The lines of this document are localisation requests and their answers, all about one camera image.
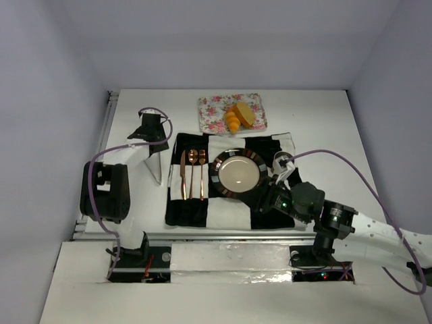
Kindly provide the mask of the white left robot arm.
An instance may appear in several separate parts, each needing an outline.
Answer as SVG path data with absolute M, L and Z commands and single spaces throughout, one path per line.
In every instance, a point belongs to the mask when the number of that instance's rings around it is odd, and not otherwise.
M 129 215 L 130 176 L 145 165 L 156 184 L 162 184 L 161 152 L 169 148 L 173 126 L 166 113 L 153 107 L 138 112 L 141 125 L 126 141 L 94 156 L 84 166 L 80 193 L 80 212 L 97 222 L 116 240 L 107 252 L 114 261 L 126 256 L 147 258 L 148 239 Z

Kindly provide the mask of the yellow bread slice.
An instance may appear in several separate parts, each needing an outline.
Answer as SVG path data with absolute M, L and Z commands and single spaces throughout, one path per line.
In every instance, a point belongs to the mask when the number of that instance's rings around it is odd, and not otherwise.
M 251 128 L 255 122 L 255 114 L 247 103 L 238 102 L 233 106 L 233 112 L 245 128 Z

